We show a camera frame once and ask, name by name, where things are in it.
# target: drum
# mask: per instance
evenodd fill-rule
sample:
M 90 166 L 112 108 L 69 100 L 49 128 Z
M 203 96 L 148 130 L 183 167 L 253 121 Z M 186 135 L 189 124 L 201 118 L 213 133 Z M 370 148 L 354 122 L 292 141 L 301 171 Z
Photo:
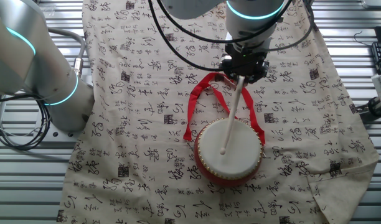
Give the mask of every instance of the drum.
M 224 155 L 220 154 L 227 118 L 204 127 L 194 145 L 196 164 L 211 182 L 224 187 L 246 183 L 258 170 L 263 144 L 258 133 L 247 123 L 235 119 Z

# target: white drum head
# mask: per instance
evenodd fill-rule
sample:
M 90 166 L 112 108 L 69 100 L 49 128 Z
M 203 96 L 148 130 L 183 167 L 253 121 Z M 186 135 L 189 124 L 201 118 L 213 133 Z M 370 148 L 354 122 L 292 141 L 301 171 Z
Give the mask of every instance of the white drum head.
M 220 154 L 228 119 L 206 126 L 199 135 L 198 152 L 205 168 L 223 179 L 241 179 L 258 168 L 262 144 L 258 133 L 242 121 L 235 120 L 224 155 Z

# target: drumstick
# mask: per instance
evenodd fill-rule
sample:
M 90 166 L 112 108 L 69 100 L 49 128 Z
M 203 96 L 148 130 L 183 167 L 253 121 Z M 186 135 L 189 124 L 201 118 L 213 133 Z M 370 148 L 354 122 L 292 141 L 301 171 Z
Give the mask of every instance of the drumstick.
M 223 146 L 221 147 L 221 150 L 220 150 L 221 155 L 225 155 L 225 150 L 229 142 L 229 137 L 230 137 L 230 132 L 232 130 L 233 122 L 235 121 L 235 113 L 236 113 L 236 109 L 238 108 L 239 99 L 240 99 L 240 95 L 242 94 L 244 82 L 245 82 L 245 77 L 239 76 L 238 85 L 236 87 L 235 96 L 232 102 L 232 109 L 229 112 L 228 125 L 227 125 L 227 129 L 225 130 L 225 138 L 224 138 Z

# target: metal grating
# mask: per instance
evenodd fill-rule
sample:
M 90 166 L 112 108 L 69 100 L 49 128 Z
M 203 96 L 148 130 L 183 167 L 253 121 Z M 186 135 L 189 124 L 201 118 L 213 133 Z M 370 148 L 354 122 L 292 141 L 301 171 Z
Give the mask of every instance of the metal grating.
M 83 35 L 82 1 L 45 0 L 40 2 L 51 27 Z M 354 40 L 376 41 L 374 27 L 381 26 L 381 11 L 368 11 L 356 0 L 315 0 L 313 9 L 334 65 L 356 105 L 377 96 L 370 79 L 375 73 L 368 46 Z M 73 64 L 79 44 L 52 34 L 67 60 Z M 91 82 L 88 59 L 83 77 Z M 38 107 L 34 101 L 11 101 L 5 107 L 4 126 L 15 134 L 28 133 L 36 126 Z M 380 154 L 369 189 L 363 197 L 352 224 L 381 224 L 381 119 L 365 124 Z M 28 137 L 16 137 L 27 141 Z M 55 223 L 67 162 L 74 142 L 43 142 L 28 153 L 16 152 L 0 143 L 0 224 Z

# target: beige tablecloth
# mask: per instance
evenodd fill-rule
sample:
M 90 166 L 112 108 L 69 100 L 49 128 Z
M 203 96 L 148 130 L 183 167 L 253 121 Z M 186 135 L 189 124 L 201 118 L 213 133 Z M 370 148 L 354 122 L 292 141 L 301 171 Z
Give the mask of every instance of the beige tablecloth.
M 166 36 L 189 60 L 217 67 L 223 45 L 179 32 L 157 7 Z M 181 21 L 223 39 L 225 4 Z M 193 87 L 208 74 L 177 58 L 159 36 L 145 0 L 84 0 L 83 25 L 95 105 L 66 173 L 59 223 L 347 223 L 379 159 L 319 31 L 268 54 L 266 78 L 247 86 L 266 133 L 266 158 L 245 185 L 222 188 L 195 166 L 183 140 Z M 278 24 L 271 48 L 303 36 L 302 1 Z M 232 86 L 213 84 L 226 101 Z M 191 130 L 227 117 L 212 91 Z M 241 99 L 237 116 L 248 121 Z

